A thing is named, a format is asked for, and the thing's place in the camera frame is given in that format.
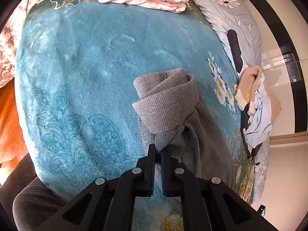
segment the bed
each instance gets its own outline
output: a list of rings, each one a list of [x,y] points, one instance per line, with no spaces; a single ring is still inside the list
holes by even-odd
[[[138,99],[133,80],[178,67],[195,75],[231,152],[234,191],[251,203],[254,163],[246,158],[232,87],[238,75],[191,0],[181,14],[97,0],[37,0],[17,50],[15,89],[23,137],[44,184],[70,200],[95,178],[134,167],[144,152],[131,106]],[[134,229],[181,223],[157,184],[153,197],[136,200]]]

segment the daisy print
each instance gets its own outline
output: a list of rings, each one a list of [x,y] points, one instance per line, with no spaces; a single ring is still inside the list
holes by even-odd
[[[218,3],[222,6],[226,6],[227,8],[238,7],[240,3],[237,0],[217,0]]]
[[[234,97],[230,91],[230,88],[227,88],[227,99],[228,99],[230,110],[232,111],[232,113],[235,114]]]
[[[214,89],[214,92],[217,96],[218,101],[225,105],[226,102],[226,96],[225,96],[225,91],[223,90],[223,88],[219,85],[218,79],[217,77],[214,77],[214,80],[216,82],[216,88]]]
[[[255,172],[259,172],[260,169],[263,169],[262,168],[263,166],[264,166],[264,155],[263,154],[259,154],[259,157],[255,161],[255,165],[254,165]]]
[[[264,173],[261,174],[261,176],[259,177],[259,180],[257,181],[257,184],[260,184],[261,181],[264,180]]]
[[[208,65],[210,66],[211,72],[214,77],[217,77],[217,67],[212,60],[208,58]]]

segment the white wall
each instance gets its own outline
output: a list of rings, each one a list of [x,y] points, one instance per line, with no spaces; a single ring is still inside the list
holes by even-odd
[[[264,192],[257,204],[279,231],[294,231],[308,212],[308,144],[270,147]]]
[[[268,86],[281,101],[281,113],[273,125],[270,136],[293,134],[295,131],[295,113],[291,83],[285,61],[270,28],[255,6],[244,0],[255,18],[262,37],[261,66]]]
[[[288,31],[298,54],[308,98],[308,24],[291,0],[267,0]]]

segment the yellow flower print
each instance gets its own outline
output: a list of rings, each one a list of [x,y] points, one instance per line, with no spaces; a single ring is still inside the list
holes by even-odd
[[[182,230],[182,229],[184,229],[183,221],[179,221],[179,222],[177,223],[176,230]]]
[[[172,229],[173,225],[169,222],[164,223],[164,230],[170,230]]]
[[[219,86],[217,82],[216,82],[216,89],[214,89],[214,92],[217,96],[218,101],[224,105],[226,102],[226,98],[224,92],[222,91],[222,87]]]
[[[208,58],[208,65],[210,66],[211,72],[214,77],[217,77],[217,68],[216,65]]]
[[[242,165],[238,167],[238,171],[236,172],[235,183],[238,184],[240,182],[242,172]]]

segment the gray sleeve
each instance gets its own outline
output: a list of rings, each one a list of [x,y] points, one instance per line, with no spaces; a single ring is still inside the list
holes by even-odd
[[[33,231],[65,203],[36,177],[13,202],[13,215],[19,231]]]

